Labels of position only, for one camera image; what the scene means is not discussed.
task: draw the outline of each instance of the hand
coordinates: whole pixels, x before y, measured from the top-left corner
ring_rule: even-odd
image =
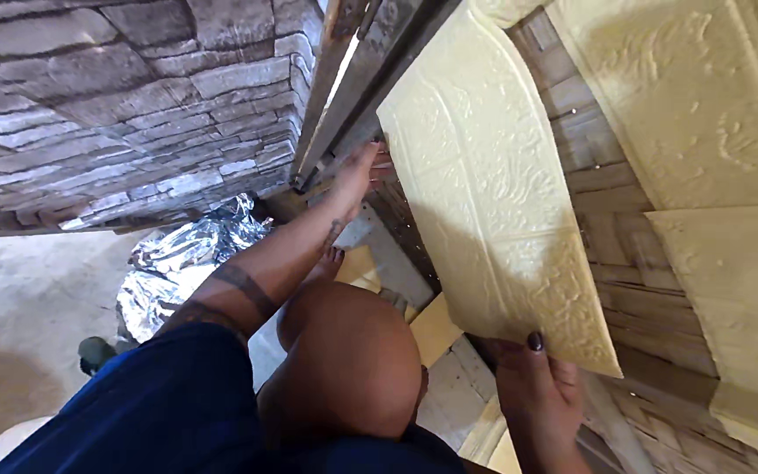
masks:
[[[529,471],[560,472],[564,463],[583,463],[575,447],[584,420],[575,364],[550,359],[539,332],[532,332],[525,346],[499,339],[490,344],[499,358],[496,387],[502,413],[517,455],[533,463]]]
[[[350,153],[339,168],[329,199],[340,206],[347,221],[358,214],[371,181],[383,172],[392,171],[387,168],[390,157],[385,150],[383,142],[365,142]]]

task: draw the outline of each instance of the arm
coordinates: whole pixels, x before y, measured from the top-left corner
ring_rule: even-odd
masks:
[[[225,326],[247,341],[297,290],[358,213],[380,146],[359,147],[317,206],[219,266],[157,336],[185,322],[205,321]]]
[[[584,419],[578,368],[547,357],[542,336],[494,344],[496,385],[516,457],[526,474],[591,474],[575,444]]]

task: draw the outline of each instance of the faux stone wallpaper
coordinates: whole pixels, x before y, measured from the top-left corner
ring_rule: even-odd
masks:
[[[0,232],[286,182],[321,28],[315,0],[0,2]]]

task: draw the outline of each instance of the foot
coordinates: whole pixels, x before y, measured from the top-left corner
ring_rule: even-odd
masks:
[[[329,247],[326,252],[321,255],[321,259],[311,269],[309,275],[303,280],[303,284],[310,284],[312,282],[331,282],[338,275],[338,270],[343,263],[343,251],[338,247]]]

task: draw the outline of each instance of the navy blue shorts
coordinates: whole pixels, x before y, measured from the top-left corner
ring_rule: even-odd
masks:
[[[250,358],[227,329],[189,323],[111,359],[0,474],[124,472],[464,472],[421,427],[400,442],[339,438],[267,450]]]

